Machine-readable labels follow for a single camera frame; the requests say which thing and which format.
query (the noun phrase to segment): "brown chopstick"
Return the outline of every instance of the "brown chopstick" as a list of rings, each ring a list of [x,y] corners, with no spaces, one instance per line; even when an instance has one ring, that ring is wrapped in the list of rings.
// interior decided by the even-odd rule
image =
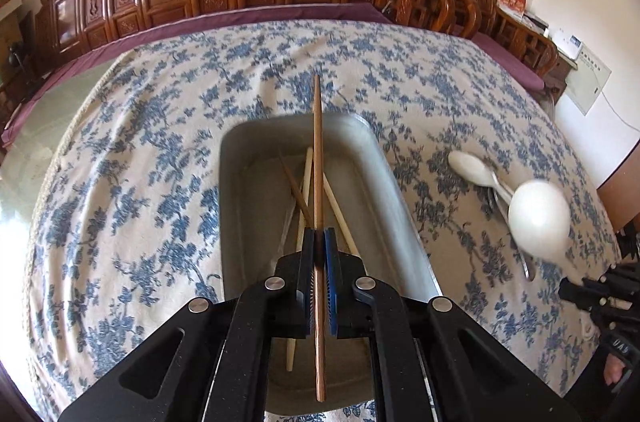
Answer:
[[[300,192],[300,187],[298,187],[296,178],[291,173],[291,170],[289,169],[289,166],[287,166],[287,163],[284,162],[284,159],[282,158],[282,154],[280,152],[278,152],[278,158],[280,159],[280,164],[282,164],[282,169],[285,175],[287,176],[287,179],[289,180],[289,186],[291,187],[291,194],[295,197],[296,202],[298,203],[298,207],[300,208],[300,211],[302,212],[302,215],[305,218],[306,225],[308,225],[308,227],[313,227],[314,219],[311,217],[309,208],[306,206],[305,198],[302,196],[302,193]]]
[[[324,218],[322,216],[322,100],[320,96],[320,76],[316,75],[314,85],[314,341],[316,343],[316,399],[326,399],[326,375],[324,356],[324,317],[326,294],[324,286]]]

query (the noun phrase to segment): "purple bed sheet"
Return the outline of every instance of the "purple bed sheet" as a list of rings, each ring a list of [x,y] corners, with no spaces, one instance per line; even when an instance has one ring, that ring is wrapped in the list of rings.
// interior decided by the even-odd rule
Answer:
[[[471,41],[489,54],[498,65],[507,70],[524,89],[530,92],[542,92],[545,89],[545,82],[538,74],[507,49],[500,46],[493,38],[478,32]]]
[[[139,45],[152,41],[165,40],[181,34],[202,32],[214,28],[232,25],[257,24],[260,22],[279,22],[284,20],[349,20],[352,22],[370,22],[391,24],[371,4],[302,4],[293,6],[273,6],[266,8],[239,9],[217,14],[206,14],[162,25],[151,30],[144,30],[132,36],[114,41],[103,47],[92,50],[76,60],[52,72],[44,85],[31,100],[20,107],[2,133],[2,144],[11,145],[24,126],[27,117],[42,96],[56,85],[71,79],[85,70],[89,70]]]

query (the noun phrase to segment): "metal screw head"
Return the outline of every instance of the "metal screw head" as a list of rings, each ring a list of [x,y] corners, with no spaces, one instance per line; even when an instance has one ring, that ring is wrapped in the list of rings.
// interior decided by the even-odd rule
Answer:
[[[356,280],[356,287],[360,290],[371,290],[376,286],[376,280],[369,276],[359,277]]]
[[[436,299],[431,302],[431,306],[438,312],[449,312],[449,310],[453,308],[451,301],[446,297],[436,297]]]
[[[268,290],[280,290],[284,287],[284,280],[280,276],[271,276],[264,282],[264,286]]]
[[[209,308],[209,302],[204,297],[196,297],[189,301],[189,310],[194,314],[204,312],[207,308]]]

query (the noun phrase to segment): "white chopstick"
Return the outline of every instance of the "white chopstick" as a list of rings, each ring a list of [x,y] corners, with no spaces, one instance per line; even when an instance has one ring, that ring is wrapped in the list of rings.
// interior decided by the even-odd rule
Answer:
[[[347,225],[347,222],[344,219],[344,215],[342,214],[342,211],[340,211],[338,200],[335,199],[334,191],[331,189],[331,186],[329,185],[329,181],[326,179],[326,175],[323,175],[323,176],[324,176],[324,182],[323,182],[324,192],[326,193],[326,197],[329,199],[329,204],[331,205],[331,209],[334,212],[335,219],[337,220],[338,225],[340,226],[340,230],[342,231],[342,235],[344,236],[344,241],[347,243],[347,248],[349,249],[349,252],[353,256],[358,256],[358,258],[362,259],[362,257],[360,256],[360,252],[356,247],[356,242],[355,240],[353,240],[353,237],[351,236],[351,231],[349,230],[349,226]]]
[[[306,149],[305,159],[305,176],[302,180],[302,197],[305,202],[309,203],[309,193],[311,191],[311,169],[313,167],[314,151],[313,148],[308,147]],[[302,242],[305,238],[305,218],[300,211],[300,218],[298,219],[298,242],[296,244],[296,251],[302,251]],[[296,355],[296,340],[287,339],[287,372],[293,371],[293,359]]]

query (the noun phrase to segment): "blue gripper pad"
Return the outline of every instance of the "blue gripper pad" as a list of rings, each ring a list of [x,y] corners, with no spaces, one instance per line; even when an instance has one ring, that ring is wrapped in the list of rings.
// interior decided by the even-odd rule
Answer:
[[[335,230],[330,227],[324,230],[324,254],[326,255],[326,291],[327,309],[329,310],[329,332],[332,336],[338,333],[338,292],[342,286],[342,273],[338,259],[338,243]]]

